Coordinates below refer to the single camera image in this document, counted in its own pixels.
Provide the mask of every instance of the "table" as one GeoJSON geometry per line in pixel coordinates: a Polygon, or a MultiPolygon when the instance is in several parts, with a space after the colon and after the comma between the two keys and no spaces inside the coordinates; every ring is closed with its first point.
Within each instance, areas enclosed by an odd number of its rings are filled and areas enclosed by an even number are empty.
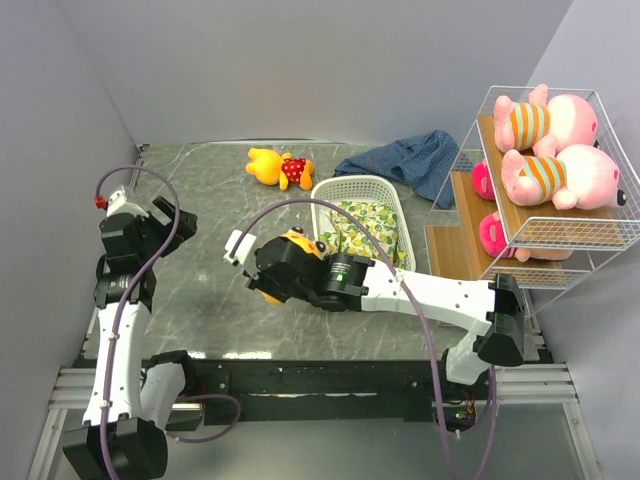
{"type": "MultiPolygon", "coordinates": [[[[391,313],[328,313],[297,300],[267,305],[246,278],[223,261],[224,245],[266,206],[285,198],[309,196],[296,185],[282,192],[260,184],[245,172],[252,146],[291,152],[314,161],[314,182],[330,178],[344,158],[372,147],[340,144],[202,143],[155,146],[144,151],[144,165],[167,175],[182,208],[199,217],[198,233],[169,257],[156,263],[158,284],[143,358],[186,349],[194,358],[279,360],[413,360],[426,359],[425,339],[415,316],[391,313]]],[[[428,273],[424,218],[431,202],[395,184],[409,228],[417,271],[428,273]]],[[[145,205],[158,194],[169,196],[160,181],[142,173],[135,187],[145,205]]],[[[310,205],[276,211],[252,233],[267,240],[294,225],[312,232],[310,205]]],[[[431,322],[438,358],[464,335],[458,328],[431,322]]],[[[91,334],[84,356],[97,356],[98,335],[91,334]]],[[[527,360],[537,350],[527,335],[527,360]]]]}

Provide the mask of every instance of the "gray floor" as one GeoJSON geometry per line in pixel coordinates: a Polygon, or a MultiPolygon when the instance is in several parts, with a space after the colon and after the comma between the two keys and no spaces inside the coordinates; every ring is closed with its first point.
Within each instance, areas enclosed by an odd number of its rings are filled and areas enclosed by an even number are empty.
{"type": "MultiPolygon", "coordinates": [[[[416,317],[389,313],[327,313],[292,300],[268,306],[257,292],[244,288],[239,269],[226,264],[224,245],[233,229],[284,198],[308,196],[296,185],[286,192],[260,184],[245,172],[251,145],[191,144],[151,146],[144,164],[167,175],[182,207],[199,217],[195,237],[157,262],[158,285],[143,356],[187,349],[199,358],[276,359],[420,359],[428,358],[416,317]]],[[[267,145],[316,164],[314,182],[333,175],[344,158],[370,147],[311,144],[267,145]]],[[[428,273],[424,222],[431,202],[396,185],[409,227],[417,271],[428,273]]],[[[147,174],[137,182],[140,200],[168,195],[147,174]]],[[[311,207],[295,205],[274,212],[254,233],[267,241],[293,225],[311,230],[311,207]]],[[[456,328],[431,323],[437,355],[463,336],[456,328]]],[[[85,356],[97,356],[98,335],[91,335],[85,356]]],[[[537,359],[533,342],[527,358],[537,359]]]]}
{"type": "MultiPolygon", "coordinates": [[[[79,425],[80,413],[67,418],[79,425]]],[[[582,480],[561,405],[501,406],[484,480],[582,480]]],[[[462,479],[471,479],[488,424],[453,440],[462,479]]],[[[188,434],[211,435],[220,427],[188,434]]],[[[446,480],[451,478],[433,424],[400,420],[259,422],[238,425],[202,445],[169,441],[164,480],[446,480]]],[[[49,480],[76,480],[57,456],[49,480]]]]}

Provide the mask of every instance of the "red connector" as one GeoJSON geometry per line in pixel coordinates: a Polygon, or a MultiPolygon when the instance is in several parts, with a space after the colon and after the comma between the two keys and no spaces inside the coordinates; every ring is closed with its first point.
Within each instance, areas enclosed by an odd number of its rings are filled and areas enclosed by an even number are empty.
{"type": "Polygon", "coordinates": [[[106,210],[107,209],[107,201],[105,200],[105,198],[102,195],[99,195],[97,197],[94,197],[93,201],[96,204],[96,208],[100,208],[102,210],[106,210]]]}

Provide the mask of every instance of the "pig snout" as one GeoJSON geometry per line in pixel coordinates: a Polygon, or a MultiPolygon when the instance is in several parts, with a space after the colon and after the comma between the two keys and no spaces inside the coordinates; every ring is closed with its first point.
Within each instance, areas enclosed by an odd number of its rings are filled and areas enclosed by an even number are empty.
{"type": "Polygon", "coordinates": [[[619,207],[624,207],[627,204],[627,195],[622,190],[618,189],[618,196],[616,198],[616,203],[619,207]]]}

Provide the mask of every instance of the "red polka dot clothing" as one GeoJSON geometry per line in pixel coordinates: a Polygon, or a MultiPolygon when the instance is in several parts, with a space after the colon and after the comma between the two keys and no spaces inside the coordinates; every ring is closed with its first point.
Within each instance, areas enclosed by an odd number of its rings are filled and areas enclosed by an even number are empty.
{"type": "Polygon", "coordinates": [[[282,171],[290,182],[300,185],[300,179],[306,165],[306,158],[285,158],[282,164],[282,171]]]}

